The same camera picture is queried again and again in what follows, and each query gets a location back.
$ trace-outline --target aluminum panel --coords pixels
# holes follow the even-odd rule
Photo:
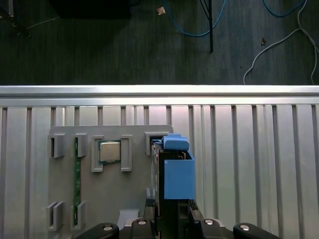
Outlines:
[[[66,107],[65,108],[65,126],[73,126],[75,123],[75,108],[74,107]]]
[[[258,157],[259,226],[278,236],[277,183],[273,107],[256,106],[256,156]]]
[[[121,107],[103,107],[103,125],[121,125]]]
[[[204,209],[206,217],[216,218],[216,200],[214,198],[213,177],[213,156],[212,156],[212,130],[211,130],[211,109],[210,106],[202,107],[202,138],[203,138],[203,189],[204,189]]]
[[[195,198],[196,203],[201,208],[203,213],[206,212],[206,205],[204,200],[204,155],[203,155],[203,126],[202,126],[202,109],[201,106],[193,106],[193,135],[194,135],[194,151],[192,152],[195,157]]]
[[[26,178],[27,109],[7,109],[4,238],[25,238],[28,225]]]
[[[144,107],[135,107],[135,125],[144,125]]]
[[[178,132],[190,140],[188,106],[171,107],[171,126],[173,126],[174,132]]]
[[[296,157],[293,110],[291,105],[277,106],[275,113],[277,204],[279,236],[299,238]]]
[[[134,106],[126,106],[125,108],[125,125],[135,125]]]
[[[0,87],[0,238],[47,238],[48,128],[166,123],[190,141],[205,216],[318,238],[318,105],[319,87]]]
[[[253,114],[251,106],[236,106],[239,221],[257,224]]]
[[[79,125],[80,126],[98,125],[98,108],[97,107],[80,107]]]
[[[65,126],[65,107],[57,107],[56,109],[52,109],[52,112],[55,112],[55,114],[51,116],[51,125]]]
[[[319,214],[316,179],[316,158],[314,145],[313,114],[311,106],[296,106],[295,142],[296,165],[299,167],[299,180],[301,190],[298,192],[301,215],[299,223],[302,227],[302,237],[319,238]]]
[[[149,107],[149,124],[166,124],[167,110],[166,106]]]
[[[56,123],[61,122],[61,110],[56,109]],[[32,108],[30,157],[30,219],[29,238],[47,238],[46,211],[48,206],[47,132],[51,128],[51,108]]]
[[[227,228],[236,224],[234,139],[231,106],[215,106],[217,204],[216,214]]]

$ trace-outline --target black stand pole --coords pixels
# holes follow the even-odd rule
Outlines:
[[[209,21],[209,45],[210,53],[213,52],[213,9],[212,9],[212,0],[208,0],[208,6],[206,0],[199,0],[201,7],[204,10],[204,13]]]

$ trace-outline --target blue cable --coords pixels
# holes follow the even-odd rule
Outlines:
[[[226,0],[224,0],[224,3],[223,3],[223,6],[221,7],[221,10],[220,10],[220,13],[218,15],[218,18],[216,20],[216,22],[214,23],[213,25],[213,28],[215,28],[215,26],[218,24],[219,20],[220,20],[220,17],[222,16],[223,14],[223,11],[224,11],[224,8],[225,8],[225,5],[226,5]],[[204,32],[202,34],[191,34],[191,33],[187,33],[187,32],[184,32],[174,21],[171,13],[170,13],[170,10],[169,8],[167,7],[167,4],[166,4],[166,0],[163,0],[163,6],[164,6],[164,9],[165,11],[167,12],[169,18],[170,18],[170,21],[173,23],[173,25],[177,28],[177,30],[182,33],[183,35],[185,36],[190,36],[190,37],[202,37],[202,36],[206,36],[208,33],[209,33],[209,30],[207,32]]]
[[[264,6],[265,8],[268,10],[268,12],[270,12],[271,15],[275,16],[275,17],[285,17],[285,16],[288,16],[290,13],[292,13],[293,11],[295,11],[296,9],[298,9],[299,7],[301,7],[304,3],[305,3],[305,0],[301,1],[300,3],[298,3],[293,9],[291,9],[289,12],[285,13],[285,14],[277,14],[277,13],[274,13],[269,7],[268,5],[266,4],[266,1],[263,0],[263,3],[264,3]]]

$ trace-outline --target blue component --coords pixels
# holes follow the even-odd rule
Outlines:
[[[288,16],[289,14],[293,13],[295,10],[297,10],[299,7],[301,7],[304,3],[305,0],[302,0],[301,2],[299,2],[297,5],[294,6],[293,9],[291,9],[289,12],[286,12],[284,14],[278,14],[273,12],[267,5],[267,3],[265,2],[265,0],[263,0],[264,6],[267,9],[268,12],[270,12],[271,15],[275,16],[275,17],[285,17]]]
[[[180,134],[168,134],[162,138],[164,149],[170,150],[189,150],[189,143],[186,137]]]
[[[153,143],[162,144],[162,140],[160,139],[152,139]]]
[[[195,160],[189,155],[164,161],[164,199],[195,199]]]
[[[221,7],[221,10],[220,10],[220,13],[218,15],[218,18],[216,19],[214,25],[213,25],[213,28],[215,28],[215,26],[218,24],[222,14],[223,14],[223,11],[224,11],[224,8],[225,8],[225,5],[226,5],[226,0],[224,0],[224,3],[223,3],[223,6]],[[168,17],[170,18],[170,21],[173,23],[173,25],[177,28],[177,30],[182,33],[183,35],[185,36],[190,36],[190,37],[202,37],[202,36],[206,36],[208,33],[209,33],[209,30],[207,32],[204,32],[202,34],[191,34],[191,33],[187,33],[185,31],[183,31],[180,26],[178,26],[176,24],[176,22],[174,21],[173,17],[172,17],[172,14],[170,12],[170,9],[169,7],[167,6],[167,0],[163,0],[163,6],[165,8],[165,11],[166,13],[168,14]]]
[[[181,137],[181,134],[180,133],[168,133],[167,136],[179,138],[179,137]]]

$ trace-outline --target gray slot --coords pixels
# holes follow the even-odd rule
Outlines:
[[[49,231],[57,231],[63,224],[63,203],[54,202],[46,208],[46,218]]]
[[[144,132],[145,138],[146,138],[146,155],[150,156],[151,155],[151,139],[156,138],[156,137],[163,137],[166,136],[169,132]]]
[[[91,139],[91,172],[103,172],[103,164],[99,164],[99,141],[103,140],[103,135],[93,136]]]
[[[76,134],[74,138],[78,139],[78,157],[84,157],[87,154],[87,134]]]
[[[48,137],[49,158],[64,156],[64,134],[55,134]]]
[[[132,171],[132,136],[121,136],[121,172]]]
[[[78,225],[74,226],[74,214],[73,214],[73,206],[71,206],[70,210],[70,220],[71,220],[71,230],[79,231],[85,225],[85,201],[81,202],[78,205]]]

